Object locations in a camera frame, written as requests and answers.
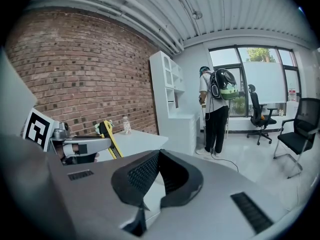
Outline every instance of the white blind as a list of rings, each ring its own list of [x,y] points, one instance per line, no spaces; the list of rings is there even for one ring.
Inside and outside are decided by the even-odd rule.
[[[260,104],[286,102],[286,87],[279,63],[243,62],[246,82],[255,86]]]

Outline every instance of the white ceiling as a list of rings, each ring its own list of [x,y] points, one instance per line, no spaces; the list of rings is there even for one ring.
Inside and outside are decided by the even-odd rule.
[[[305,47],[317,39],[292,0],[33,0],[29,8],[68,6],[124,22],[177,54],[203,41],[254,33]],[[194,19],[201,12],[200,19]]]

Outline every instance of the brick wall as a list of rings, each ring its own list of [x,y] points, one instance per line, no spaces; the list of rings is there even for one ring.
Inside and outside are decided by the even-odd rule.
[[[160,49],[128,26],[83,10],[29,11],[13,28],[6,52],[37,97],[35,108],[77,135],[113,120],[158,134],[149,57]]]

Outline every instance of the black pants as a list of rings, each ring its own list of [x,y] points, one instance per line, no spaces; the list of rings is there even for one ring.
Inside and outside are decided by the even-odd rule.
[[[215,152],[221,153],[228,113],[228,106],[223,106],[216,111],[205,113],[205,150],[207,152],[210,152],[210,149],[215,145]]]

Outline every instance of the window frame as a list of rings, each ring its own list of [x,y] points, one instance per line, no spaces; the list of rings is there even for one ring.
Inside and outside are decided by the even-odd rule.
[[[224,50],[224,49],[234,49],[235,53],[238,57],[239,63],[233,63],[233,64],[225,64],[225,65],[217,65],[217,66],[213,66],[214,70],[217,69],[240,69],[240,77],[242,77],[243,79],[243,85],[244,85],[244,90],[243,91],[239,91],[239,97],[245,97],[245,115],[230,115],[231,118],[248,118],[250,117],[249,115],[249,92],[248,92],[248,83],[247,83],[247,77],[246,77],[246,71],[244,68],[244,64],[239,52],[238,48],[267,48],[267,49],[274,49],[277,55],[277,58],[279,60],[279,63],[281,64],[281,68],[282,68],[282,75],[283,75],[283,81],[284,81],[284,86],[285,86],[285,91],[286,91],[286,95],[285,95],[285,103],[284,103],[284,113],[283,115],[285,116],[287,113],[287,101],[288,101],[288,96],[289,96],[289,90],[288,90],[288,84],[287,84],[287,76],[286,76],[286,70],[291,70],[291,71],[295,71],[297,73],[297,77],[298,77],[298,85],[299,85],[299,92],[296,93],[297,97],[302,97],[302,90],[301,90],[301,79],[300,79],[300,72],[299,72],[299,68],[298,68],[298,64],[297,64],[297,60],[294,54],[294,51],[292,49],[287,49],[287,48],[282,48],[282,47],[278,47],[278,46],[269,46],[269,45],[250,45],[250,44],[243,44],[243,45],[228,45],[228,46],[222,46],[222,47],[217,47],[217,48],[213,48],[213,49],[208,49],[209,51],[209,57],[211,58],[210,52],[212,51],[217,51],[217,50]],[[290,65],[284,65],[282,62],[282,58],[280,55],[279,50],[284,50],[284,51],[288,51],[290,52],[291,58],[292,58],[292,62],[294,65],[296,66],[290,66]]]

